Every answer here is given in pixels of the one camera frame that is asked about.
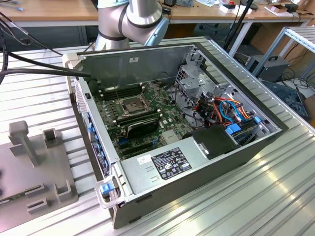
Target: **case handle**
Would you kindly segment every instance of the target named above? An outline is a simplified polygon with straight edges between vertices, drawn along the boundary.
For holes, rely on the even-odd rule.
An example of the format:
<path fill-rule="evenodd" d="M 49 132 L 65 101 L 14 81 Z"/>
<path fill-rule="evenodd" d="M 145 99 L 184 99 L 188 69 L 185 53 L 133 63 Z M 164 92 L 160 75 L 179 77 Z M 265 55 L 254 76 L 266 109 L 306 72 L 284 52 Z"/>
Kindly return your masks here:
<path fill-rule="evenodd" d="M 125 198 L 123 196 L 120 196 L 119 198 L 114 199 L 110 202 L 106 202 L 104 200 L 103 195 L 101 193 L 101 190 L 104 190 L 104 188 L 105 188 L 105 193 L 108 193 L 108 192 L 113 191 L 115 189 L 115 186 L 113 183 L 113 177 L 114 177 L 114 175 L 110 175 L 110 176 L 106 177 L 105 179 L 103 179 L 103 180 L 101 180 L 95 184 L 95 191 L 96 191 L 96 196 L 97 196 L 99 205 L 104 209 L 112 208 L 115 205 L 122 203 L 125 200 Z"/>

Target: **slotted aluminum surface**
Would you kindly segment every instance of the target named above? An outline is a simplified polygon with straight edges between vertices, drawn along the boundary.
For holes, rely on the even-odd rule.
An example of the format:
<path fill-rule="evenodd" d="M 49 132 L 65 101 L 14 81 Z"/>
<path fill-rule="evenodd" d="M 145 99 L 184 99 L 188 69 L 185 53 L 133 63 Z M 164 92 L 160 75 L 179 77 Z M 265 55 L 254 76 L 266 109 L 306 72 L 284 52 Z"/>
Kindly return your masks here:
<path fill-rule="evenodd" d="M 288 27 L 285 34 L 315 53 L 315 27 Z"/>
<path fill-rule="evenodd" d="M 27 222 L 3 235 L 315 235 L 314 129 L 203 37 L 164 40 L 162 44 L 200 42 L 269 107 L 290 130 L 242 166 L 119 230 L 98 207 L 96 181 L 66 92 L 58 76 L 12 75 L 0 85 L 0 141 L 8 141 L 12 120 L 26 119 L 30 134 L 47 127 L 63 133 L 78 202 Z M 82 47 L 59 50 L 79 52 Z M 61 65 L 50 52 L 20 53 Z M 10 59 L 9 66 L 32 67 Z M 224 77 L 214 72 L 215 79 Z"/>

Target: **sticker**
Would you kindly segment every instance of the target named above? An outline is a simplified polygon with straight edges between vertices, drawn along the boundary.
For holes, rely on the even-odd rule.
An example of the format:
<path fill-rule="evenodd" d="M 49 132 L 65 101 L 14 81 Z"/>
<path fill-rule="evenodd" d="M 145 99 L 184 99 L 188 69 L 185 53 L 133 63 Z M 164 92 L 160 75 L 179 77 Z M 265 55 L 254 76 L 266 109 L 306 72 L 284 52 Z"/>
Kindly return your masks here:
<path fill-rule="evenodd" d="M 129 58 L 129 63 L 138 62 L 139 58 Z"/>
<path fill-rule="evenodd" d="M 139 165 L 147 163 L 147 162 L 151 161 L 151 155 L 148 154 L 148 155 L 145 155 L 145 156 L 138 157 L 137 161 L 139 162 Z"/>
<path fill-rule="evenodd" d="M 191 169 L 191 165 L 179 147 L 153 156 L 151 159 L 163 180 L 167 180 Z"/>

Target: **barcode sticker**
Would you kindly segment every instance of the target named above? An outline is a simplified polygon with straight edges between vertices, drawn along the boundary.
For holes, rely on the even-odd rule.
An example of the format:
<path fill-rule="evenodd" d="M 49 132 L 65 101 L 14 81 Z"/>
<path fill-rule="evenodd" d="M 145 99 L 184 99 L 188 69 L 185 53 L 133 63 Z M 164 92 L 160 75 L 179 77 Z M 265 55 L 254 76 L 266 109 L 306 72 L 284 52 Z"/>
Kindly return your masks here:
<path fill-rule="evenodd" d="M 148 155 L 145 155 L 145 156 L 138 157 L 137 161 L 139 162 L 139 165 L 147 163 L 147 162 L 151 161 L 151 155 L 148 154 Z"/>

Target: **white label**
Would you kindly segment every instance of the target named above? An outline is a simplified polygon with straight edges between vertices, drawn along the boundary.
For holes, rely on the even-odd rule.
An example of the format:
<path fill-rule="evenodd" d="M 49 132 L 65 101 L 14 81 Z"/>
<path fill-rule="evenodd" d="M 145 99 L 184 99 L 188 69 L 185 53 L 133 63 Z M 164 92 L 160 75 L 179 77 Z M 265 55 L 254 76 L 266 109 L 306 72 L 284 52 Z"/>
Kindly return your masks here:
<path fill-rule="evenodd" d="M 139 58 L 129 58 L 129 63 L 138 62 Z"/>
<path fill-rule="evenodd" d="M 139 165 L 147 163 L 147 162 L 151 161 L 151 155 L 148 154 L 148 155 L 145 155 L 145 156 L 138 157 L 137 161 L 139 162 Z"/>
<path fill-rule="evenodd" d="M 182 165 L 183 168 L 186 167 L 186 166 L 189 166 L 189 163 L 186 163 L 186 164 Z"/>

